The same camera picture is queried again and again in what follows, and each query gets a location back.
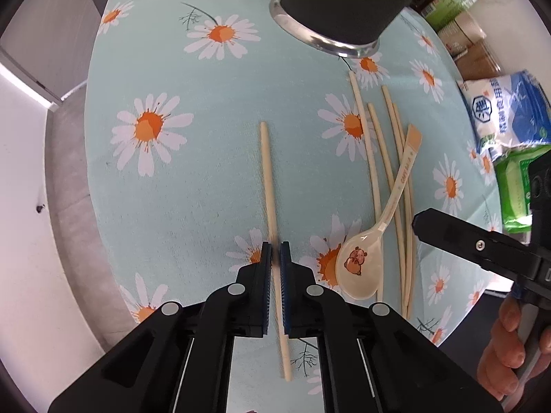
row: floral tablecloth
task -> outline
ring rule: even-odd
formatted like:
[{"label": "floral tablecloth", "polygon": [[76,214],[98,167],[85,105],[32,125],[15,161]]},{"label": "floral tablecloth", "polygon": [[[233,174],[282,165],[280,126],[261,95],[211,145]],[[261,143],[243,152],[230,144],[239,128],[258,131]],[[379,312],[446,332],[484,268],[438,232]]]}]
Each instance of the floral tablecloth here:
[{"label": "floral tablecloth", "polygon": [[[261,120],[272,137],[280,237],[290,241],[294,261],[340,292],[337,253],[346,237],[374,223],[349,68],[377,109],[395,172],[382,84],[404,125],[415,123],[423,134],[412,172],[415,210],[435,207],[500,229],[494,172],[475,151],[459,74],[420,17],[404,10],[376,54],[349,60],[286,34],[268,2],[108,2],[90,65],[86,156],[97,224],[136,321],[169,299],[204,300],[258,258],[267,234]],[[376,161],[384,204],[389,190],[378,152]],[[399,311],[393,225],[384,254],[385,301]],[[439,344],[491,276],[424,244],[415,271],[411,322]],[[236,342],[228,411],[322,411],[316,341],[291,340],[295,373],[286,383],[271,324],[268,338]]]}]

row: hand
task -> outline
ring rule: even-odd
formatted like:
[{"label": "hand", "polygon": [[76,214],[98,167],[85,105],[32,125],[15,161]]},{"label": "hand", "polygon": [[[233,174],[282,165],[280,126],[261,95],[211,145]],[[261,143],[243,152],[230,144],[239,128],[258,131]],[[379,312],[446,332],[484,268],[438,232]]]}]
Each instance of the hand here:
[{"label": "hand", "polygon": [[[508,296],[499,308],[499,317],[491,328],[491,340],[480,358],[477,379],[497,400],[513,396],[510,410],[522,397],[524,385],[519,384],[512,368],[524,363],[526,353],[516,329],[520,323],[520,306],[516,299]],[[543,372],[551,362],[551,327],[542,333],[539,347],[542,356],[530,373],[530,379]]]}]

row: blue logo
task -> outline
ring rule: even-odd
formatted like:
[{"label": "blue logo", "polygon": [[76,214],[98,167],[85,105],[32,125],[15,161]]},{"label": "blue logo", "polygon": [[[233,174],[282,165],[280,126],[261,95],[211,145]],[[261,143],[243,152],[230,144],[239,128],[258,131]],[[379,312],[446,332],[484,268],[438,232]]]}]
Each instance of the blue logo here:
[{"label": "blue logo", "polygon": [[491,102],[486,96],[476,96],[473,100],[473,113],[482,123],[487,123],[491,115]]}]

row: white spoon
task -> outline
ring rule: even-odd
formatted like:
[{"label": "white spoon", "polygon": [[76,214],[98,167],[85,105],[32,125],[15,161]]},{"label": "white spoon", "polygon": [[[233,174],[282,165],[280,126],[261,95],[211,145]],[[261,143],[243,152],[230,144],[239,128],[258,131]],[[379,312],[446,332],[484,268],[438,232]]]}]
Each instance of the white spoon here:
[{"label": "white spoon", "polygon": [[381,218],[371,229],[347,240],[339,251],[335,265],[337,281],[354,299],[367,299],[377,291],[383,265],[382,235],[398,207],[422,138],[421,132],[410,124],[400,169]]}]

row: white daisy print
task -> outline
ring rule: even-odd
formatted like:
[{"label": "white daisy print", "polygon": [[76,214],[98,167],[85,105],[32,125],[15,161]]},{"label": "white daisy print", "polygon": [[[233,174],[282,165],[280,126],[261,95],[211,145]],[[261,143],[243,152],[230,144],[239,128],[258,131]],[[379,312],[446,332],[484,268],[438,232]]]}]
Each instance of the white daisy print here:
[{"label": "white daisy print", "polygon": [[469,158],[473,163],[476,163],[478,161],[477,148],[475,147],[475,144],[472,140],[467,141],[467,153],[469,154]]},{"label": "white daisy print", "polygon": [[488,231],[501,232],[501,219],[497,214],[492,214],[488,222]]},{"label": "white daisy print", "polygon": [[117,26],[120,19],[128,16],[128,11],[134,7],[133,1],[128,1],[124,4],[117,3],[113,9],[105,9],[103,17],[101,17],[100,27],[97,30],[97,35],[105,34],[110,26]]},{"label": "white daisy print", "polygon": [[310,245],[318,253],[318,257],[303,256],[299,259],[299,264],[310,267],[316,275],[316,280],[319,284],[331,289],[337,288],[338,282],[335,273],[337,255],[346,238],[358,234],[361,227],[362,219],[357,219],[352,222],[348,234],[346,234],[344,224],[339,220],[339,216],[333,214],[331,216],[331,234],[329,235],[329,239],[322,239],[320,236],[310,237]]},{"label": "white daisy print", "polygon": [[316,385],[308,392],[308,394],[318,394],[323,390],[323,387],[321,386],[321,370],[313,370],[313,373],[315,376],[308,379],[307,382]]},{"label": "white daisy print", "polygon": [[419,83],[423,86],[425,93],[432,92],[434,100],[440,104],[444,100],[444,91],[442,90],[442,81],[434,76],[427,64],[414,60],[410,62],[412,71],[419,78]]},{"label": "white daisy print", "polygon": [[199,55],[199,60],[210,59],[214,53],[218,60],[224,59],[224,46],[238,59],[247,54],[247,49],[241,45],[240,41],[258,42],[260,37],[255,35],[258,31],[252,30],[254,23],[249,23],[248,19],[239,20],[239,15],[232,15],[225,23],[222,23],[221,17],[210,17],[205,20],[205,24],[195,27],[195,32],[190,32],[187,37],[199,38],[198,41],[189,44],[184,48],[187,53],[194,53],[200,48],[204,48]]},{"label": "white daisy print", "polygon": [[444,311],[444,315],[442,315],[442,319],[438,323],[438,328],[436,329],[436,332],[434,332],[434,334],[430,338],[431,342],[433,342],[435,345],[440,344],[443,338],[446,336],[447,324],[448,321],[450,321],[451,314],[451,306],[448,306]]},{"label": "white daisy print", "polygon": [[[128,289],[123,286],[119,286],[122,293],[122,298],[125,300],[126,307],[132,314],[132,317],[136,322],[142,322],[148,318],[155,310],[162,305],[163,297],[168,291],[168,286],[166,284],[161,284],[153,293],[151,301],[147,296],[147,289],[145,288],[145,282],[139,273],[136,273],[136,291],[138,292],[139,302],[136,301],[134,295],[132,295]],[[181,304],[179,299],[173,299],[172,301],[177,301]]]},{"label": "white daisy print", "polygon": [[465,309],[465,312],[469,313],[470,310],[475,306],[475,304],[478,302],[482,294],[484,293],[484,281],[479,280],[475,284],[475,288],[473,289],[473,293],[469,295],[469,302],[467,303],[467,308]]},{"label": "white daisy print", "polygon": [[[356,149],[360,152],[360,155],[364,160],[367,160],[364,143],[364,131],[362,129],[362,122],[360,121],[360,115],[357,111],[357,106],[354,104],[354,108],[351,108],[345,95],[343,95],[343,101],[335,95],[325,95],[325,100],[333,109],[318,110],[318,116],[321,119],[329,121],[330,123],[337,124],[330,129],[327,129],[321,134],[321,138],[328,139],[343,133],[339,144],[337,145],[336,154],[340,157],[344,151],[348,148],[348,156],[351,161],[354,161],[356,157]],[[377,135],[375,134],[375,128],[369,118],[369,115],[365,114],[368,121],[367,126],[369,129],[369,136],[371,138],[371,147],[373,152],[377,151]]]},{"label": "white daisy print", "polygon": [[434,47],[433,41],[426,35],[425,31],[415,32],[415,36],[419,39],[417,43],[426,49],[426,52],[433,55],[439,55],[438,50]]},{"label": "white daisy print", "polygon": [[437,273],[433,273],[430,277],[432,283],[429,286],[429,291],[426,298],[429,300],[429,306],[440,301],[444,291],[447,289],[447,283],[450,280],[450,270],[443,265],[440,266]]},{"label": "white daisy print", "polygon": [[251,237],[251,243],[249,244],[241,236],[235,236],[234,241],[241,249],[240,252],[227,252],[228,258],[239,259],[239,263],[230,267],[230,272],[237,272],[241,267],[247,264],[255,264],[260,262],[260,255],[262,251],[262,231],[258,228],[249,230],[249,236]]},{"label": "white daisy print", "polygon": [[119,171],[126,166],[134,152],[139,149],[138,174],[153,176],[154,164],[152,147],[156,150],[164,163],[170,163],[171,156],[167,147],[174,151],[186,144],[187,139],[182,135],[171,132],[171,128],[187,127],[194,120],[192,113],[172,115],[172,111],[180,103],[179,96],[174,96],[166,104],[167,94],[162,93],[157,99],[153,95],[134,100],[136,115],[126,110],[117,113],[117,118],[125,124],[112,129],[111,144],[118,144],[114,157],[120,155],[117,161]]},{"label": "white daisy print", "polygon": [[388,77],[388,70],[378,64],[381,57],[382,53],[376,52],[372,56],[352,61],[362,88],[367,89],[368,85],[373,88],[374,85],[379,85],[385,77]]},{"label": "white daisy print", "polygon": [[491,162],[490,154],[488,151],[484,151],[480,155],[480,174],[484,177],[484,184],[486,186],[495,182],[494,165]]},{"label": "white daisy print", "polygon": [[461,210],[461,199],[463,191],[460,189],[463,184],[463,179],[459,178],[459,169],[456,169],[455,160],[451,163],[446,154],[444,154],[444,164],[438,162],[440,169],[433,169],[433,178],[442,185],[434,193],[436,200],[444,199],[442,206],[443,211],[447,211],[453,216],[457,216],[457,212]]}]

